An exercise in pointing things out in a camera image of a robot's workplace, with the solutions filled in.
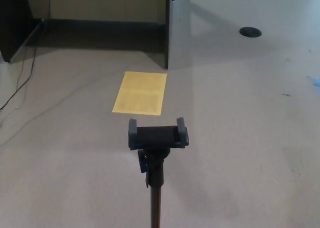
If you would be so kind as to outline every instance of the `cable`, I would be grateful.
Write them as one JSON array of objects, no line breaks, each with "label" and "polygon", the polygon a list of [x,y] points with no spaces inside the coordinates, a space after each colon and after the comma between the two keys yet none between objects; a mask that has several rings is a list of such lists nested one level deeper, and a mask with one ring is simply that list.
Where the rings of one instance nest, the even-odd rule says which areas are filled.
[{"label": "cable", "polygon": [[[47,14],[47,19],[50,19],[51,17],[51,0],[48,0],[48,14]],[[8,105],[8,103],[12,100],[13,97],[15,97],[15,95],[28,83],[28,81],[31,79],[33,73],[34,73],[34,68],[35,68],[35,61],[36,61],[36,56],[37,56],[37,49],[38,49],[38,43],[40,38],[42,37],[43,33],[44,33],[45,27],[43,28],[40,36],[38,37],[36,43],[35,43],[35,48],[34,48],[34,52],[33,52],[33,60],[32,60],[32,65],[31,65],[31,70],[30,70],[30,74],[28,76],[28,78],[25,80],[25,82],[20,85],[20,87],[18,89],[15,90],[15,92],[10,96],[10,98],[4,103],[3,106],[1,106],[0,108],[0,112],[2,112],[4,110],[4,108]]]},{"label": "cable", "polygon": [[25,48],[25,51],[24,51],[24,55],[23,55],[23,60],[22,60],[22,67],[21,67],[21,71],[20,71],[20,75],[16,81],[16,85],[15,85],[15,91],[18,90],[18,87],[19,87],[19,82],[20,82],[20,79],[22,77],[22,74],[24,72],[24,68],[25,68],[25,60],[26,60],[26,55],[27,55],[27,51],[28,51],[28,48],[26,47]]}]

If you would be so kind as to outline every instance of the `desk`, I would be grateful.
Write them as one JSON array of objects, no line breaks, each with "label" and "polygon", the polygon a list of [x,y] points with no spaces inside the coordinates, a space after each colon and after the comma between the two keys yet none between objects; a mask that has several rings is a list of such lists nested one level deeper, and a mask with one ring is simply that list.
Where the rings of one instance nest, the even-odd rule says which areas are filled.
[{"label": "desk", "polygon": [[[172,8],[173,0],[165,0],[164,23],[46,19],[39,45],[161,53],[168,69]],[[10,62],[21,45],[33,44],[30,34],[41,32],[41,19],[33,16],[28,0],[0,0],[0,12],[0,51]]]}]

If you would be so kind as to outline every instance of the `phone mount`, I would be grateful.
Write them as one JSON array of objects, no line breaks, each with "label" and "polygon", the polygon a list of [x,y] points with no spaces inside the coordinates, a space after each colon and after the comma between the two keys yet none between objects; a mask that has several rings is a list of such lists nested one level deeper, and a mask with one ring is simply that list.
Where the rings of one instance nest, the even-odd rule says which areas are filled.
[{"label": "phone mount", "polygon": [[151,227],[160,227],[161,187],[164,184],[164,160],[171,148],[189,145],[184,119],[176,119],[174,126],[137,127],[130,119],[128,142],[131,151],[138,150],[141,173],[146,173],[146,187],[151,187]]}]

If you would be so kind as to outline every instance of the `wall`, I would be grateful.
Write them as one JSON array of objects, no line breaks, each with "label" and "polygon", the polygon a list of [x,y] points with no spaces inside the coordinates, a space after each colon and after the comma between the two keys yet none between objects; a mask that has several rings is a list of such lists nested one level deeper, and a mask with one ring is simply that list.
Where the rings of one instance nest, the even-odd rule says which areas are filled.
[{"label": "wall", "polygon": [[[29,0],[35,18],[46,18],[48,0]],[[165,22],[166,0],[51,0],[51,18]]]}]

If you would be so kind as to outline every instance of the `sheet of paper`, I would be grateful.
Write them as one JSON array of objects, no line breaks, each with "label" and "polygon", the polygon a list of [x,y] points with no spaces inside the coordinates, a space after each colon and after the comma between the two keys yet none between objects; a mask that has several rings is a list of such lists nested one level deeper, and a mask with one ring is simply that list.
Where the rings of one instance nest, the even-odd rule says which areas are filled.
[{"label": "sheet of paper", "polygon": [[167,74],[127,71],[113,113],[160,116]]}]

